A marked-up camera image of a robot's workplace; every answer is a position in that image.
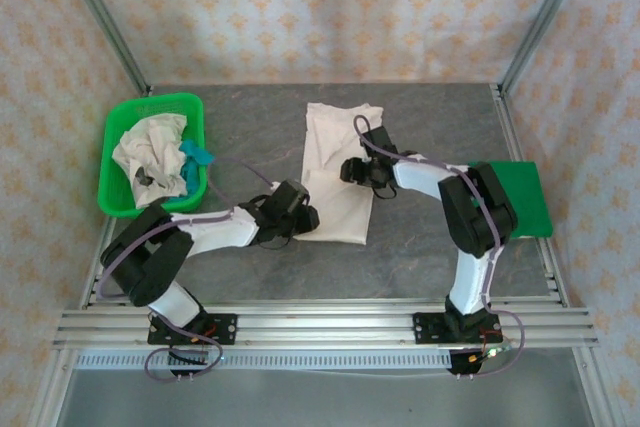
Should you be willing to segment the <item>crumpled teal t-shirt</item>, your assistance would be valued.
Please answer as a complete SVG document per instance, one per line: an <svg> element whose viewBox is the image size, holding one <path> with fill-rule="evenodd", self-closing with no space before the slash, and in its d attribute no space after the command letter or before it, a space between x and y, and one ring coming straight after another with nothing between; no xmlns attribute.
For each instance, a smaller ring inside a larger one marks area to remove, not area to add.
<svg viewBox="0 0 640 427"><path fill-rule="evenodd" d="M186 192L171 196L168 204L172 207L177 206L177 212L191 212L200 205L206 192L207 169L215 157L191 139L184 140L179 151L184 155L184 162L179 168L179 178Z"/></svg>

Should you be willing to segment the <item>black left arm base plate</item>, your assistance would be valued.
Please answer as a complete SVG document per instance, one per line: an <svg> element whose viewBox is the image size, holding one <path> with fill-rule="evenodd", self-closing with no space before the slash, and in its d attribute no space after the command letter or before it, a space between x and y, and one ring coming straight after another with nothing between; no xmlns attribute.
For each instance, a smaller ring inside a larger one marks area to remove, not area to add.
<svg viewBox="0 0 640 427"><path fill-rule="evenodd" d="M147 343L164 346L204 345L205 342L195 334L211 338L221 345L233 345L237 331L238 316L235 314L200 313L183 330L189 334L181 334L171 329L157 316L151 315Z"/></svg>

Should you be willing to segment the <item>green plastic basket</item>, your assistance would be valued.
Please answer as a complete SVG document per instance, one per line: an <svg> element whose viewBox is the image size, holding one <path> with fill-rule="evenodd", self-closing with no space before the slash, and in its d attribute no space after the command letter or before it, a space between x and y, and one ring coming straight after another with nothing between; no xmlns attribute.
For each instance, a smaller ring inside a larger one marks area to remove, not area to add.
<svg viewBox="0 0 640 427"><path fill-rule="evenodd" d="M128 179L124 171L112 159L112 153L121 136L143 118L157 114L181 114L187 117L187 126L182 134L182 142L194 140L206 149L204 107L201 99L190 93L174 93L157 97L128 100L115 107L107 116L104 131L98 204L108 216L135 218L146 207L137 209ZM161 198L163 208L170 213L177 212L177 206L168 204L169 198Z"/></svg>

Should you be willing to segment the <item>aluminium frame post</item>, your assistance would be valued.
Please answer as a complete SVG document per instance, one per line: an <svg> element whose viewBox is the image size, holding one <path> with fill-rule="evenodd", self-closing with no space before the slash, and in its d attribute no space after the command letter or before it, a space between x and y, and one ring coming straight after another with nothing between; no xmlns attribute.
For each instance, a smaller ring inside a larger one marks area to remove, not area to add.
<svg viewBox="0 0 640 427"><path fill-rule="evenodd" d="M152 92L152 86L146 81L138 62L134 58L105 0L83 1L96 20L116 57L119 59L136 91L142 97L148 96Z"/></svg>
<svg viewBox="0 0 640 427"><path fill-rule="evenodd" d="M516 86L520 76L534 55L563 1L564 0L544 0L542 2L538 13L516 51L502 82L498 85L498 90L503 96L509 95Z"/></svg>

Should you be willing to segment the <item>aluminium frame leg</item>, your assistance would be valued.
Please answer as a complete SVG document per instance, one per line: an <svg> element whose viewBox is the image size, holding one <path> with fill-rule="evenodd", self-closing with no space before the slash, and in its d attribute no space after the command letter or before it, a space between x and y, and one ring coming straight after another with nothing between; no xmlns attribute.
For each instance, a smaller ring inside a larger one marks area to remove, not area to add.
<svg viewBox="0 0 640 427"><path fill-rule="evenodd" d="M27 427L56 427L76 359L73 349L51 351Z"/></svg>
<svg viewBox="0 0 640 427"><path fill-rule="evenodd" d="M594 427L625 427L604 357L597 347L572 349Z"/></svg>

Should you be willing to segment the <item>white t-shirt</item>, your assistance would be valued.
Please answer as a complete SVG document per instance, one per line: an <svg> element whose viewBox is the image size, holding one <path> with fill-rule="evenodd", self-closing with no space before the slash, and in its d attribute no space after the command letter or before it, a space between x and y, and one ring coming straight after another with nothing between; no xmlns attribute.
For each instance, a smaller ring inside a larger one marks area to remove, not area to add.
<svg viewBox="0 0 640 427"><path fill-rule="evenodd" d="M298 235L301 241L342 242L364 245L367 240L373 192L340 179L341 166L351 158L363 159L365 149L353 120L362 115L373 127L382 125L384 109L367 103L338 108L309 103L301 181L310 194L310 204L319 215L319 226Z"/></svg>

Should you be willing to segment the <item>aluminium table side rail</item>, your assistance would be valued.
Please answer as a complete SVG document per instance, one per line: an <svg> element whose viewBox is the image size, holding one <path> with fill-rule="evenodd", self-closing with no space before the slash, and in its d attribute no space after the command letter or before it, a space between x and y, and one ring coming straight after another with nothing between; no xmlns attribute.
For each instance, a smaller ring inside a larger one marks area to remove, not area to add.
<svg viewBox="0 0 640 427"><path fill-rule="evenodd" d="M515 124L509 111L507 99L500 91L499 85L490 84L490 89L496 112L508 145L510 157L515 161L524 161L525 156L519 142ZM555 249L550 239L537 238L536 245L542 257L545 276L548 280L548 284L550 285L549 290L551 297L557 299L564 308L570 307L567 289L558 265Z"/></svg>
<svg viewBox="0 0 640 427"><path fill-rule="evenodd" d="M83 291L80 297L79 307L81 310L86 310L95 302L95 286L99 280L99 277L101 276L101 272L103 269L100 262L100 256L104 249L111 242L115 224L116 220L113 217L106 217L103 222L98 242L94 250L93 258L89 264L89 271L84 282Z"/></svg>

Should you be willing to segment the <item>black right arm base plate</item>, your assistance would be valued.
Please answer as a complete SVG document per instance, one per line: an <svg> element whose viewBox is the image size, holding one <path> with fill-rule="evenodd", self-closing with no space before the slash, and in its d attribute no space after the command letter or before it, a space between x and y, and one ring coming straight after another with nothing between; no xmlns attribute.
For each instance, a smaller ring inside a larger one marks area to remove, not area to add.
<svg viewBox="0 0 640 427"><path fill-rule="evenodd" d="M498 316L484 310L468 316L453 311L417 312L412 321L417 344L499 344L504 340L497 328Z"/></svg>

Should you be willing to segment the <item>crumpled cream t-shirt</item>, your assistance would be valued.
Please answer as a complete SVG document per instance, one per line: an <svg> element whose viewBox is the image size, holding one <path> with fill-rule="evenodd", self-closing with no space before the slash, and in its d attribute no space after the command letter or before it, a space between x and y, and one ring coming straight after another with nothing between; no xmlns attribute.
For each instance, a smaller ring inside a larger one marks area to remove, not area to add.
<svg viewBox="0 0 640 427"><path fill-rule="evenodd" d="M187 194L181 174L186 154L180 150L186 126L185 115L157 114L141 119L121 136L112 159L124 171L137 209Z"/></svg>

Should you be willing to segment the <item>aluminium mounting beam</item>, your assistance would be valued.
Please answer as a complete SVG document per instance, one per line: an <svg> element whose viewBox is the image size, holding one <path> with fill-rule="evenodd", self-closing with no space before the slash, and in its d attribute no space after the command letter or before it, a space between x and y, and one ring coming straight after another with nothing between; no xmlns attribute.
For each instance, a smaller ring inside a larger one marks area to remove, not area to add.
<svg viewBox="0 0 640 427"><path fill-rule="evenodd" d="M499 303L500 323L511 340L525 328L528 348L591 347L598 343L588 309L554 299ZM238 317L235 345L255 349L409 349L415 344L412 316L440 312L441 303L416 299L348 299L228 302L213 313ZM146 344L148 312L143 308L96 304L63 313L54 336L61 348L138 348Z"/></svg>

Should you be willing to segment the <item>folded green t-shirt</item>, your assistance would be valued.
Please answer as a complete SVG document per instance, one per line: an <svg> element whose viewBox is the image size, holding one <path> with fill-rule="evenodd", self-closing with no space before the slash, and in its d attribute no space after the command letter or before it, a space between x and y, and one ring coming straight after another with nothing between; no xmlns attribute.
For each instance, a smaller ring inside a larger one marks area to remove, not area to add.
<svg viewBox="0 0 640 427"><path fill-rule="evenodd" d="M518 220L514 238L549 238L553 225L534 162L489 161Z"/></svg>

